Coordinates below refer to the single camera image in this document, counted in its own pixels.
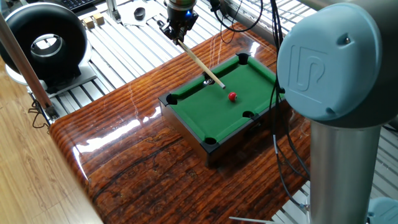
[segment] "red ball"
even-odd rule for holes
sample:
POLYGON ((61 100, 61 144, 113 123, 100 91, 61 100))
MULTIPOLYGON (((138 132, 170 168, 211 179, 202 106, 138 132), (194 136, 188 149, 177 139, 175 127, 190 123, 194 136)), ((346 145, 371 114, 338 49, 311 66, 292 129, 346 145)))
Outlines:
POLYGON ((237 99, 237 95, 236 95, 236 93, 235 92, 231 92, 231 93, 229 93, 229 95, 228 95, 228 99, 229 100, 231 100, 232 102, 235 102, 235 100, 237 99))

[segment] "white cable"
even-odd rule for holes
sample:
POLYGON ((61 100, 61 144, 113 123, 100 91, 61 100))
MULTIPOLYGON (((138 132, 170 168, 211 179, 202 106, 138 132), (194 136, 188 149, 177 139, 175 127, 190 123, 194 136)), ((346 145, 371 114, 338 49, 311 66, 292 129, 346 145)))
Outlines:
POLYGON ((272 138, 273 138, 273 140, 274 140, 275 154, 278 154, 278 147, 277 147, 277 144, 276 144, 276 135, 273 134, 273 135, 272 135, 272 138))

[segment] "cable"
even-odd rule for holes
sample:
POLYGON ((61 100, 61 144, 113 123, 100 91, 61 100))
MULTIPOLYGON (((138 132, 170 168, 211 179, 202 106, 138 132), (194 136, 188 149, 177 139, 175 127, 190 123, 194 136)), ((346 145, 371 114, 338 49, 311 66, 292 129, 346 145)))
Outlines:
MULTIPOLYGON (((275 46, 276 46, 276 52, 277 52, 277 56, 279 54, 279 50, 280 50, 280 46, 282 44, 282 41, 284 39, 283 33, 282 33, 282 26, 280 24, 280 19, 279 19, 279 12, 278 12, 278 8, 277 8, 277 4, 275 0, 271 0, 271 8, 272 8, 272 34, 274 36, 274 42, 275 42, 275 46)), ((274 88, 272 89, 272 93, 271 93, 271 99, 270 99, 270 103, 269 103, 269 108, 271 110, 272 108, 272 99, 274 97, 275 94, 275 113, 274 113, 274 122, 272 125, 272 129, 271 129, 271 133, 272 133, 272 137, 274 138, 274 148, 275 148, 275 154, 276 154, 276 158, 277 158, 277 165, 278 165, 278 171, 279 171, 279 175, 280 175, 280 180, 282 181, 282 185, 284 186, 284 189, 286 191, 286 194, 289 196, 290 200, 296 204, 297 206, 299 206, 300 208, 304 208, 307 207, 308 205, 304 205, 302 203, 298 203, 293 196, 290 194, 286 184, 285 184, 285 180, 283 177, 283 173, 282 173, 282 168, 281 168, 281 161, 279 159, 279 152, 282 154, 282 156, 284 157, 284 159, 288 162, 290 168, 293 169, 293 171, 300 175, 301 177, 303 177, 304 179, 310 179, 310 171, 308 170, 307 166, 305 165, 305 163, 303 162, 303 160, 301 159, 301 157, 299 156, 292 138, 290 137, 290 133, 289 133, 289 128, 287 126, 287 123, 285 122, 283 116, 282 116, 282 111, 281 108, 279 106, 279 101, 282 101, 282 98, 280 97, 282 90, 279 86, 279 79, 278 79, 278 72, 276 71, 275 73, 275 83, 274 83, 274 88), (276 122, 277 122, 277 113, 280 113, 280 119, 282 121, 282 125, 284 127, 284 131, 287 135, 287 140, 289 142, 289 146, 292 149, 292 151, 294 152, 295 156, 297 157, 299 163, 301 164, 301 166, 304 168, 304 171, 307 173, 307 175, 309 176, 309 178, 305 177, 303 174, 301 174, 300 172, 298 172, 296 169, 293 168, 293 166, 291 165, 291 163, 289 162, 289 160, 287 160, 286 156, 283 154, 283 152, 280 150, 279 146, 277 145, 276 142, 276 122)))
POLYGON ((301 174, 297 169, 294 169, 293 165, 290 163, 290 161, 287 159, 287 157, 285 156, 284 152, 282 152, 282 150, 279 148, 279 146, 277 146, 278 151, 280 152, 280 154, 283 156, 283 158, 285 159, 286 163, 289 165, 289 167, 299 176, 303 177, 305 180, 310 180, 308 177, 304 176, 303 174, 301 174))
POLYGON ((37 120, 37 117, 40 115, 40 114, 42 114, 43 116, 44 116, 44 114, 41 112, 41 110, 40 110, 40 105, 39 105, 39 102, 37 101, 37 100, 33 100, 33 103, 32 103, 32 107, 31 108, 29 108, 28 110, 27 110, 27 112, 28 113, 34 113, 34 114, 36 114, 36 116, 35 116, 35 118, 34 118, 34 120, 33 120, 33 122, 32 122, 32 127, 33 128, 44 128, 44 127, 47 127, 47 134, 49 133, 49 125, 47 124, 47 123, 43 123, 43 125, 41 125, 41 126, 36 126, 35 125, 35 123, 36 123, 36 120, 37 120))
POLYGON ((286 193, 287 193, 287 196, 289 196, 289 199, 290 199, 295 205, 297 205, 297 206, 300 207, 300 208, 305 208, 307 205, 304 205, 304 204, 302 204, 302 203, 298 203, 298 202, 296 201, 296 199, 294 199, 293 196, 290 194, 289 190, 287 189, 286 183, 285 183, 285 180, 284 180, 284 176, 283 176, 283 174, 282 174, 282 168, 280 168, 280 160, 279 160, 279 155, 278 155, 278 154, 276 154, 276 159, 277 159, 277 163, 278 163, 278 171, 279 171, 280 181, 282 181, 282 185, 284 186, 284 189, 285 189, 285 191, 286 191, 286 193))
MULTIPOLYGON (((232 29, 234 29, 234 21, 235 21, 236 16, 238 15, 238 12, 239 12, 239 10, 240 10, 240 8, 241 8, 241 6, 242 6, 242 2, 243 2, 243 0, 241 0, 241 3, 239 4, 238 9, 236 10, 235 16, 232 18, 232 29)), ((221 36, 221 40, 224 42, 224 44, 229 44, 229 43, 231 43, 232 40, 234 39, 235 32, 232 33, 231 40, 229 40, 229 42, 225 42, 225 40, 223 39, 223 31, 222 31, 222 28, 223 28, 223 25, 221 24, 221 25, 220 25, 220 36, 221 36)))
POLYGON ((234 28, 230 28, 229 26, 227 26, 227 25, 220 19, 220 17, 219 17, 218 14, 217 14, 217 10, 218 10, 218 8, 220 7, 220 5, 218 5, 218 8, 213 8, 212 11, 214 11, 214 14, 215 14, 216 18, 217 18, 217 20, 221 23, 221 25, 223 25, 223 26, 224 26, 225 28, 227 28, 228 30, 233 31, 233 32, 246 32, 246 31, 248 31, 248 30, 251 30, 253 27, 255 27, 255 26, 257 25, 257 23, 259 23, 259 21, 260 21, 260 19, 261 19, 262 11, 264 10, 264 5, 263 5, 263 3, 262 3, 262 0, 260 0, 260 4, 261 4, 261 7, 260 7, 260 15, 259 15, 259 17, 258 17, 257 20, 252 24, 252 26, 250 26, 250 27, 248 27, 248 28, 246 28, 246 29, 243 29, 243 30, 236 30, 236 29, 234 29, 234 28))

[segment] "gray robot arm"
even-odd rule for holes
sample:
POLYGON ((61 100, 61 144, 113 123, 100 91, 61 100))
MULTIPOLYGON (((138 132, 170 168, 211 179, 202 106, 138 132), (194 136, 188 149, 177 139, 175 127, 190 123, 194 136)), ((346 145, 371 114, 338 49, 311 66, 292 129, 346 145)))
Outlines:
MULTIPOLYGON (((380 128, 398 114, 397 12, 394 0, 334 4, 300 21, 281 45, 280 87, 312 120, 312 224, 366 223, 380 128)), ((397 215, 396 206, 379 208, 397 215)), ((392 214, 368 221, 398 223, 392 214)))

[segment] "keyboard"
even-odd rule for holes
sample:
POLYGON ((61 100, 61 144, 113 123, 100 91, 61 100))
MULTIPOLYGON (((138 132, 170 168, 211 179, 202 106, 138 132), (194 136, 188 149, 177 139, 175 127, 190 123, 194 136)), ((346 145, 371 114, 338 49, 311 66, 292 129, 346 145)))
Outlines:
POLYGON ((61 3, 73 12, 80 12, 101 1, 105 0, 61 0, 61 3))

